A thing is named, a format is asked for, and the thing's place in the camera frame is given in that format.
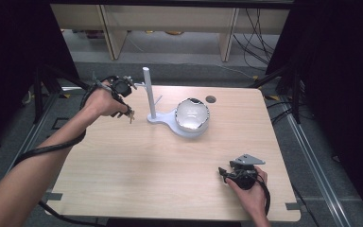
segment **transparent bowl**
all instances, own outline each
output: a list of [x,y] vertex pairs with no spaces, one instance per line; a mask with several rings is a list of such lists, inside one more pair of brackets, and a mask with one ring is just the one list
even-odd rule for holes
[[182,131],[202,132],[208,128],[209,109],[200,100],[190,97],[179,103],[175,117]]

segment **wooden table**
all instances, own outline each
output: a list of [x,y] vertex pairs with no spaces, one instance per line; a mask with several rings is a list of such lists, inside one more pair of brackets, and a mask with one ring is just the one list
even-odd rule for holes
[[[69,216],[248,220],[237,196],[217,168],[248,153],[266,161],[271,205],[268,218],[297,221],[299,210],[285,163],[259,90],[153,86],[156,111],[168,113],[188,97],[208,105],[208,130],[198,138],[178,136],[167,125],[147,122],[147,93],[139,87],[125,101],[127,118],[100,117],[66,160],[49,201]],[[205,98],[214,96],[215,103]]]

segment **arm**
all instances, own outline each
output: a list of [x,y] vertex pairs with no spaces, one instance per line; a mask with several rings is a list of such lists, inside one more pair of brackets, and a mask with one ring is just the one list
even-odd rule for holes
[[[267,183],[268,174],[262,171],[262,169],[258,166],[255,168],[258,171],[258,175],[260,175],[264,179],[264,182]],[[226,183],[232,188],[237,197],[240,199],[243,209],[249,213],[256,226],[270,226],[267,215],[265,214],[265,204],[267,199],[265,197],[264,190],[259,183],[255,183],[250,190],[241,189],[229,178],[226,179]]]
[[[101,115],[126,112],[103,89],[95,90],[85,106],[69,122],[39,145],[57,145],[76,138]],[[22,226],[57,176],[71,148],[33,156],[18,164],[0,181],[0,226]]]

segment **white base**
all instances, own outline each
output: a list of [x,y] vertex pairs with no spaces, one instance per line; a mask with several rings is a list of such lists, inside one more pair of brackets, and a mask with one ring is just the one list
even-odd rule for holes
[[175,119],[175,112],[176,109],[174,109],[173,111],[169,112],[169,113],[158,113],[156,112],[156,117],[152,118],[151,117],[151,113],[147,116],[147,120],[149,123],[152,124],[166,124],[173,132],[175,132],[177,135],[180,135],[182,137],[185,138],[195,138],[198,137],[200,135],[202,135],[206,129],[202,129],[201,131],[198,132],[187,132],[187,131],[183,131],[179,128],[178,123],[176,122]]

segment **black cable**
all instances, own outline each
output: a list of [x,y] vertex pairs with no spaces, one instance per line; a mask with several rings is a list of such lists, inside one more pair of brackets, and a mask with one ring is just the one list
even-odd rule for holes
[[247,48],[248,44],[243,45],[242,43],[240,43],[240,41],[237,39],[237,37],[235,35],[233,35],[233,37],[237,41],[237,43],[240,45],[240,47],[245,51],[245,53],[247,52],[247,53],[251,54],[253,57],[255,57],[257,60],[261,61],[262,63],[268,64],[268,61],[264,60],[263,58],[261,58],[260,56],[258,56],[257,54],[255,54],[254,52],[252,52],[251,50],[249,50]]
[[273,103],[273,104],[267,106],[267,109],[269,109],[271,107],[274,107],[276,105],[280,105],[280,104],[291,104],[291,102],[290,101],[287,101],[287,102],[277,102],[277,103]]
[[292,108],[289,108],[289,109],[283,111],[282,113],[279,113],[277,116],[273,117],[272,119],[270,119],[272,121],[272,126],[275,125],[281,119],[283,119],[285,116],[287,116],[288,114],[291,114],[291,113],[292,113]]
[[263,179],[260,175],[258,175],[258,177],[260,177],[260,178],[261,178],[262,182],[261,182],[261,181],[259,181],[258,179],[254,179],[253,177],[252,177],[252,178],[253,178],[256,182],[258,182],[258,183],[261,185],[262,189],[264,190],[265,197],[267,198],[267,201],[266,201],[266,203],[265,203],[265,214],[266,214],[266,215],[268,215],[269,208],[270,208],[270,193],[269,193],[268,187],[267,187],[267,185],[266,185],[266,183],[265,183],[264,179]]
[[[88,97],[93,93],[93,91],[97,88],[97,84],[94,83],[92,86],[90,86],[83,99],[81,100],[80,103],[80,109],[82,109],[85,105],[85,102],[87,101]],[[75,139],[72,139],[71,141],[59,144],[59,145],[53,145],[53,146],[48,146],[48,147],[44,147],[44,148],[35,148],[32,150],[29,150],[25,153],[23,153],[21,156],[19,156],[15,162],[13,167],[17,166],[19,163],[21,163],[22,161],[24,161],[27,158],[31,158],[33,156],[36,155],[40,155],[43,153],[47,153],[47,152],[52,152],[52,151],[58,151],[64,148],[70,148],[76,144],[78,144],[79,142],[81,142],[84,139],[84,136],[86,134],[86,131],[84,131],[81,135],[79,135],[78,137],[76,137]],[[70,218],[66,218],[63,215],[58,214],[54,209],[52,209],[48,204],[46,204],[44,201],[39,201],[38,204],[47,212],[49,212],[51,215],[53,215],[55,218],[58,218],[60,220],[72,223],[72,224],[79,224],[79,225],[89,225],[89,226],[95,226],[95,227],[105,227],[105,225],[101,225],[98,223],[92,223],[92,222],[87,222],[87,221],[79,221],[79,220],[74,220],[74,219],[70,219]]]
[[300,200],[302,201],[302,204],[305,206],[305,208],[307,209],[309,215],[311,216],[311,218],[314,220],[315,225],[320,226],[317,222],[317,219],[315,218],[314,214],[312,213],[312,211],[309,209],[309,207],[307,206],[305,200],[303,199],[302,195],[300,194],[299,190],[297,190],[297,188],[294,186],[294,184],[292,183],[291,186],[293,187],[293,190],[297,193],[297,196],[300,198]]
[[[251,46],[253,46],[253,47],[257,48],[257,49],[263,50],[263,51],[265,52],[265,55],[267,56],[268,60],[270,60],[270,55],[269,55],[269,53],[270,53],[270,54],[273,54],[273,53],[269,52],[269,51],[266,49],[265,45],[266,45],[268,48],[270,48],[271,50],[274,50],[274,49],[273,49],[272,47],[270,47],[270,46],[269,46],[269,45],[268,45],[268,44],[264,41],[264,39],[262,38],[262,30],[261,30],[261,23],[260,23],[261,10],[260,10],[260,9],[257,9],[257,21],[256,21],[255,25],[254,25],[254,23],[253,23],[253,21],[252,21],[252,19],[251,19],[251,17],[250,17],[250,14],[249,14],[248,9],[246,9],[246,14],[247,14],[247,17],[249,18],[250,23],[251,23],[251,26],[252,26],[252,34],[251,34],[251,36],[250,36],[250,39],[249,39],[249,40],[247,40],[247,38],[245,37],[245,38],[246,38],[246,40],[247,40],[247,41],[251,44]],[[256,46],[256,45],[254,45],[254,44],[252,44],[252,43],[251,43],[251,39],[252,39],[252,37],[253,37],[253,35],[254,35],[254,34],[257,36],[258,40],[261,42],[262,48],[260,48],[260,47],[258,47],[258,46]]]
[[250,68],[253,68],[253,69],[257,69],[257,70],[260,70],[260,71],[265,71],[265,69],[261,69],[261,68],[257,68],[257,67],[254,67],[252,65],[250,65],[248,62],[247,62],[247,59],[246,59],[246,53],[247,51],[244,51],[243,52],[243,58],[244,58],[244,62],[246,63],[246,65]]

